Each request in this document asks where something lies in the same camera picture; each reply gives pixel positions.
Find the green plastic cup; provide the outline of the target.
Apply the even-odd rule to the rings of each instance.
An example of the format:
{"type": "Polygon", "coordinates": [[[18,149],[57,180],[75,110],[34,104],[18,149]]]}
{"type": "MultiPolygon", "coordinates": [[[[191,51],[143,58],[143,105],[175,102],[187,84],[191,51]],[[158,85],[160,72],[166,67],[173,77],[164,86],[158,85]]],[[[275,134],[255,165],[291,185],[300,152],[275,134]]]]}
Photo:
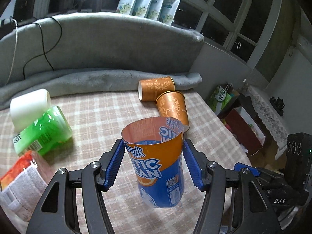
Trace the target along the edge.
{"type": "Polygon", "coordinates": [[[18,156],[27,151],[43,156],[67,142],[72,135],[72,129],[62,110],[59,106],[53,106],[13,137],[13,146],[18,156]]]}

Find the red cardboard box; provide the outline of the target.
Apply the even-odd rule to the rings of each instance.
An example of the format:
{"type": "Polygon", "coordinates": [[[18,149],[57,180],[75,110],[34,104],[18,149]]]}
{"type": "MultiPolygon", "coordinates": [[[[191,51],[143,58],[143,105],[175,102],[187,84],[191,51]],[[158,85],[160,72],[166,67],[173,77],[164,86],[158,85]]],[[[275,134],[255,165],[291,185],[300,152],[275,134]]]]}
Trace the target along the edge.
{"type": "Polygon", "coordinates": [[[232,109],[225,117],[225,122],[248,155],[254,155],[263,148],[266,136],[242,106],[232,109]]]}

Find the orange patterned cup rear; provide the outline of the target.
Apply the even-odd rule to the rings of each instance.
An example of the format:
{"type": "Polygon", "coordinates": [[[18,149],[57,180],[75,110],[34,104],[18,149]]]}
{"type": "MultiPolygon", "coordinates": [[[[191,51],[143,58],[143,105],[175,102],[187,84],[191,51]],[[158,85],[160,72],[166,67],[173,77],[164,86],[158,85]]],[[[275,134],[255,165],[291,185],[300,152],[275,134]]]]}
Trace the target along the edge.
{"type": "Polygon", "coordinates": [[[156,101],[164,92],[175,90],[175,83],[171,77],[140,80],[138,95],[140,101],[156,101]]]}

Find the orange patterned cup front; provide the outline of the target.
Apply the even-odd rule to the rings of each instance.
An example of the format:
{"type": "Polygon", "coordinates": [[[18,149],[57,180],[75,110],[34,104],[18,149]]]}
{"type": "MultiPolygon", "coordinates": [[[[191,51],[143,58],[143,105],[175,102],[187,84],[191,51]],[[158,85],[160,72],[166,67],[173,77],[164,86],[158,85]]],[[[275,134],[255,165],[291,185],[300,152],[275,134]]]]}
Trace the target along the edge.
{"type": "Polygon", "coordinates": [[[177,90],[162,93],[156,99],[155,104],[162,117],[173,117],[181,121],[184,132],[189,130],[189,119],[185,104],[184,94],[177,90]]]}

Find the green paper shopping bag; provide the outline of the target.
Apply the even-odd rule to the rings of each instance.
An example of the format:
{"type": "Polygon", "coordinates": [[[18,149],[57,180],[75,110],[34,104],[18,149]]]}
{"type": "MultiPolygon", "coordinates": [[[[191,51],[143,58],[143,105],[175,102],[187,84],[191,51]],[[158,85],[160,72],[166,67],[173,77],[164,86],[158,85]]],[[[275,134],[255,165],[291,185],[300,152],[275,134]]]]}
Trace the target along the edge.
{"type": "Polygon", "coordinates": [[[208,106],[216,115],[219,115],[234,98],[233,90],[233,85],[230,83],[219,85],[215,88],[214,92],[208,99],[208,106]]]}

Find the white lace table cloth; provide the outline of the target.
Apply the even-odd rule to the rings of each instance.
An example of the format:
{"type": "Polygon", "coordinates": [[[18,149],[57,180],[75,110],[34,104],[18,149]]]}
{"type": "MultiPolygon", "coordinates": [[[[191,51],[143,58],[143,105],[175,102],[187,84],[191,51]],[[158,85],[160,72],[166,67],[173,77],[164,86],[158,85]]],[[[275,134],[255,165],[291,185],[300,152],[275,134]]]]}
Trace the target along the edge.
{"type": "Polygon", "coordinates": [[[246,94],[250,96],[255,112],[278,146],[274,157],[275,160],[278,160],[287,149],[287,137],[290,134],[287,124],[273,108],[269,96],[261,89],[248,85],[246,94]]]}

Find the orange patterned cup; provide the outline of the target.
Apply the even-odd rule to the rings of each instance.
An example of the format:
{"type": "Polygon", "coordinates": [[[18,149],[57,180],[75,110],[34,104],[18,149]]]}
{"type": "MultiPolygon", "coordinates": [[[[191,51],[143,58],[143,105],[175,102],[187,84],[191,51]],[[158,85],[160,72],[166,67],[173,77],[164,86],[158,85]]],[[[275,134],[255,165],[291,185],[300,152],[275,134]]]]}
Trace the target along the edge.
{"type": "Polygon", "coordinates": [[[140,101],[156,101],[164,92],[175,90],[175,83],[171,77],[140,80],[138,95],[140,101]]]}
{"type": "Polygon", "coordinates": [[[173,117],[181,121],[184,132],[189,130],[189,119],[185,104],[184,94],[177,90],[162,93],[156,99],[155,104],[162,117],[173,117]]]}

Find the red orange plastic cup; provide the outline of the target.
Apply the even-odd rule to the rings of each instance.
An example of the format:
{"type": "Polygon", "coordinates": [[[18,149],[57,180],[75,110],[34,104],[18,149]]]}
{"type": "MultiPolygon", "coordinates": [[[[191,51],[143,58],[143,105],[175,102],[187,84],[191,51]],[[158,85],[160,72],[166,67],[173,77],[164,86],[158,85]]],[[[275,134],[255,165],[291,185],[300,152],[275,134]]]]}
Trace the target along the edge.
{"type": "Polygon", "coordinates": [[[21,220],[28,222],[54,172],[35,151],[27,151],[1,177],[1,200],[21,220]]]}

